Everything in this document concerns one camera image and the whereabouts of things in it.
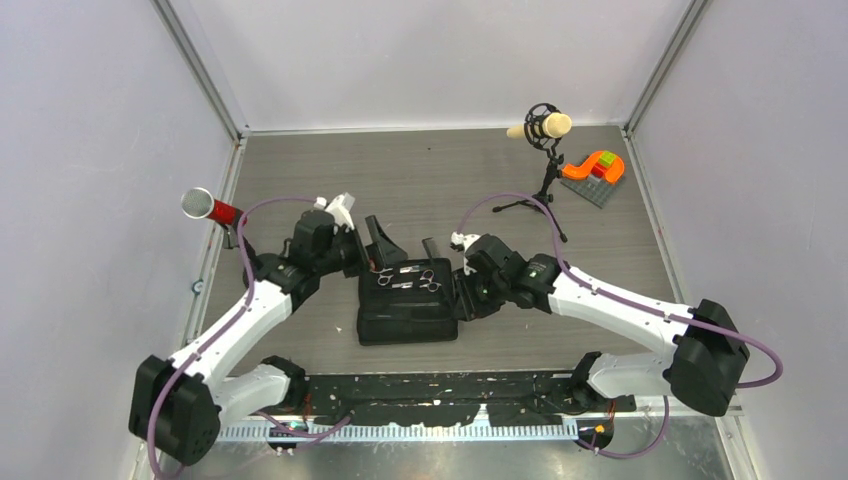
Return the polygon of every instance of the white wall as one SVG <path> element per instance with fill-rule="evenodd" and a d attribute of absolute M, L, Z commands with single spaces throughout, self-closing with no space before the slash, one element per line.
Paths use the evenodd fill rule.
<path fill-rule="evenodd" d="M 841 0 L 715 0 L 637 132 L 689 300 L 786 363 L 739 392 L 766 479 L 848 470 L 846 25 Z"/>
<path fill-rule="evenodd" d="M 231 142 L 150 2 L 0 3 L 0 478 L 126 478 L 135 369 L 185 328 Z"/>
<path fill-rule="evenodd" d="M 190 1 L 252 130 L 623 123 L 689 0 Z"/>

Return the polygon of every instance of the yellow microphone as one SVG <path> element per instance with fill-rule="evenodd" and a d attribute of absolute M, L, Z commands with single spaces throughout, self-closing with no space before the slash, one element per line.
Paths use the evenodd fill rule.
<path fill-rule="evenodd" d="M 540 137 L 560 138 L 571 130 L 571 117 L 564 113 L 554 112 L 542 121 L 541 132 L 537 126 L 530 128 L 535 129 L 535 132 L 532 133 Z M 509 138 L 527 138 L 524 135 L 524 124 L 510 127 L 506 131 L 506 136 Z"/>

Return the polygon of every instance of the green toy block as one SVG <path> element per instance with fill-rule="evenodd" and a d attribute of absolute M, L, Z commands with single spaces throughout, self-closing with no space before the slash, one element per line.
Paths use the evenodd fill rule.
<path fill-rule="evenodd" d="M 602 153 L 600 157 L 598 157 L 598 163 L 600 163 L 606 168 L 609 168 L 612 165 L 612 162 L 615 161 L 616 157 L 616 154 L 606 151 Z"/>

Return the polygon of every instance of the microphone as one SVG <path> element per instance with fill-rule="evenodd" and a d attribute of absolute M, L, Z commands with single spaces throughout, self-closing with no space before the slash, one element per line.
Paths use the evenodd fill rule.
<path fill-rule="evenodd" d="M 184 193 L 180 202 L 188 218 L 208 218 L 222 225 L 235 226 L 242 214 L 241 210 L 217 200 L 209 190 L 200 187 Z"/>
<path fill-rule="evenodd" d="M 569 130 L 571 130 L 571 117 L 560 112 L 548 114 L 542 120 L 541 128 L 538 125 L 530 125 L 530 133 L 542 138 L 560 138 Z M 506 131 L 506 136 L 509 138 L 526 138 L 524 124 L 510 127 Z"/>

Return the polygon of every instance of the orange toy track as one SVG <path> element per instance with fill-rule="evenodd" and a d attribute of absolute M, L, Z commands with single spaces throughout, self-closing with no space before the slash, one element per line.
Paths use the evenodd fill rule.
<path fill-rule="evenodd" d="M 601 155 L 603 155 L 604 153 L 607 153 L 607 150 L 599 150 L 589 155 L 589 158 L 587 158 L 586 161 L 584 161 L 583 164 L 579 167 L 570 164 L 566 165 L 562 169 L 562 176 L 577 181 L 586 180 L 592 173 L 592 168 L 594 168 L 595 165 L 598 165 L 598 161 L 601 159 Z M 606 180 L 612 185 L 615 185 L 623 174 L 624 161 L 621 159 L 621 157 L 615 155 L 615 160 L 613 160 L 612 164 L 607 167 L 606 171 L 604 172 L 604 180 Z"/>

